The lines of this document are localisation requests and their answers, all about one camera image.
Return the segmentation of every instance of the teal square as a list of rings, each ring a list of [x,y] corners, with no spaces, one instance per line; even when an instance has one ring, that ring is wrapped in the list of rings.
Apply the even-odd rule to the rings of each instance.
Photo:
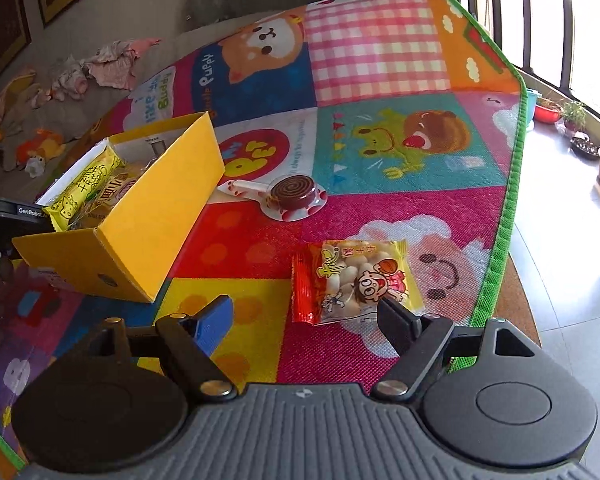
[[[467,189],[506,182],[452,93],[319,108],[313,177],[331,194]]]

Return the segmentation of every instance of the green mat edge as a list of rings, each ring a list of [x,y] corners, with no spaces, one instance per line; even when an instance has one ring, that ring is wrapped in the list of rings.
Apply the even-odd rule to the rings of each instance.
[[[478,299],[475,302],[474,312],[471,314],[469,326],[484,326],[487,320],[493,315],[493,311],[498,301],[500,286],[504,278],[504,270],[509,256],[509,245],[511,234],[513,232],[513,221],[516,215],[516,204],[518,203],[518,187],[520,186],[520,169],[522,167],[522,152],[524,149],[526,136],[526,105],[528,97],[526,95],[525,81],[516,67],[502,53],[501,49],[493,42],[491,37],[482,28],[482,25],[467,12],[467,10],[458,3],[457,0],[449,0],[458,8],[466,19],[478,30],[482,39],[494,50],[506,65],[509,71],[520,83],[520,108],[518,110],[518,127],[516,129],[516,141],[513,146],[511,157],[511,166],[509,168],[509,177],[507,179],[507,189],[505,192],[504,204],[498,222],[496,238],[489,257],[489,265],[484,273],[484,280],[478,293]],[[451,370],[460,370],[467,368],[475,363],[475,357],[461,357],[454,359]]]
[[[7,460],[11,462],[11,465],[14,466],[18,471],[20,471],[25,465],[23,459],[21,459],[18,454],[11,449],[11,446],[5,442],[5,440],[0,436],[0,451],[7,457]]]

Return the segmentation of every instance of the red nose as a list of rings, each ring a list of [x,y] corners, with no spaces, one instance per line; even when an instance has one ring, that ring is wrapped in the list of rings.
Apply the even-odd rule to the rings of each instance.
[[[404,146],[410,146],[411,148],[421,148],[424,146],[425,140],[419,135],[412,135],[403,140]]]

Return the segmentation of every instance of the blue bucket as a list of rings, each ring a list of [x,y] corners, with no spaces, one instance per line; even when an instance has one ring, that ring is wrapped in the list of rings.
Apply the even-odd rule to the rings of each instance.
[[[529,127],[531,121],[534,118],[534,112],[536,111],[536,101],[539,97],[542,97],[540,92],[536,92],[531,88],[526,89],[526,126]]]

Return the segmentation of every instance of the cardboard box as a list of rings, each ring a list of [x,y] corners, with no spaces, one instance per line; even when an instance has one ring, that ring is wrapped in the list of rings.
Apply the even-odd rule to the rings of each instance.
[[[93,229],[14,238],[30,267],[78,292],[151,302],[224,173],[207,113],[158,121],[108,137],[38,200],[49,205],[106,143],[126,162],[157,161]]]

